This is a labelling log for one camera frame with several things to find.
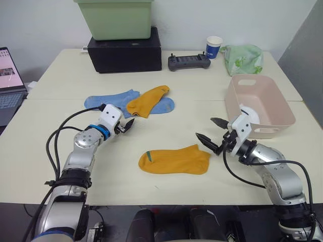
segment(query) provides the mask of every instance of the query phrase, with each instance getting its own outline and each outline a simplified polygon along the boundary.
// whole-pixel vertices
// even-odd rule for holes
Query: table
[[[134,89],[144,93],[156,86],[168,85],[169,97],[189,97],[191,100],[223,101],[231,80],[223,56],[212,60],[209,69],[186,69],[171,72],[168,56],[193,55],[200,51],[162,51],[163,70],[158,72],[99,74],[90,56],[79,49],[63,50],[28,99],[82,99],[91,95],[110,95]],[[262,75],[274,79],[287,101],[302,98],[269,52],[264,52]]]
[[[227,118],[223,101],[174,100],[176,108],[166,114],[136,117],[126,134],[103,143],[96,153],[92,172],[93,186],[89,189],[90,205],[146,204],[207,204],[259,205],[271,204],[265,190],[244,184],[226,170],[222,157],[211,156],[207,173],[150,174],[138,167],[140,156],[153,149],[179,149],[198,144],[209,152],[195,136],[205,134],[220,142],[224,130],[213,124],[210,117]],[[323,202],[322,129],[303,102],[288,102],[296,123],[277,138],[260,140],[280,150],[288,159],[302,162],[313,186],[315,203]],[[40,203],[49,187],[44,182],[54,178],[45,152],[45,143],[52,131],[70,114],[83,109],[82,100],[27,99],[0,136],[0,202]],[[94,123],[98,111],[81,114],[68,122],[80,128]],[[61,166],[73,149],[75,131],[64,130],[59,138]],[[229,166],[236,174],[253,182],[260,178],[252,168],[229,157]],[[307,195],[305,177],[298,167],[292,167],[301,177]]]

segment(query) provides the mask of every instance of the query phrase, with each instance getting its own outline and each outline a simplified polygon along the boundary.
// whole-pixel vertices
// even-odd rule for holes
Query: remote controller
[[[192,55],[192,56],[179,56],[176,57],[172,55],[168,57],[168,68],[171,71],[176,71],[178,69],[188,69],[203,67],[208,68],[211,64],[211,61],[203,54]]]

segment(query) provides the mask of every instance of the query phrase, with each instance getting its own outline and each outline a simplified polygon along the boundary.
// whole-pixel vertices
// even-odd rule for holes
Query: paper cup
[[[206,57],[215,59],[223,40],[217,36],[210,36],[206,39]]]

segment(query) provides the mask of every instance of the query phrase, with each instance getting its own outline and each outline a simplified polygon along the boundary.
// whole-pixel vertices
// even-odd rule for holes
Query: green plastic bag
[[[230,76],[236,74],[259,74],[263,65],[262,50],[252,44],[220,48]]]

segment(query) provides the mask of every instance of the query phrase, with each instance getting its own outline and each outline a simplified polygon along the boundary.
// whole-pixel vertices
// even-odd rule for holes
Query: sock
[[[139,92],[134,91],[130,89],[127,92],[115,94],[115,95],[106,95],[106,96],[89,96],[85,102],[84,106],[86,108],[91,108],[91,107],[98,107],[101,104],[113,104],[116,107],[122,107],[124,106],[124,109],[126,109],[126,105],[128,102],[130,102],[133,99],[136,99],[139,97]]]
[[[159,86],[145,92],[135,100],[127,104],[127,111],[132,115],[136,114],[147,118],[152,108],[160,101],[162,96],[169,92],[168,86]]]
[[[133,115],[129,113],[126,109],[128,102],[133,100],[132,97],[126,97],[120,107],[121,111],[123,112],[123,116],[125,118],[132,117]],[[150,114],[160,114],[160,113],[167,113],[174,110],[175,104],[174,101],[169,97],[162,97],[160,101],[152,108]]]
[[[152,108],[150,114],[167,113],[174,110],[174,101],[169,97],[162,97],[160,101]]]
[[[115,95],[105,95],[105,96],[89,96],[84,101],[85,108],[97,107],[102,103],[113,104],[114,106],[120,108],[123,112],[125,118],[132,117],[133,115],[127,111],[127,104],[138,98],[139,92],[134,90],[129,90]],[[174,101],[168,97],[162,97],[160,101],[152,108],[151,114],[167,113],[174,110]]]
[[[203,174],[207,171],[209,158],[209,153],[192,145],[180,150],[147,151],[138,164],[142,170],[155,174]]]

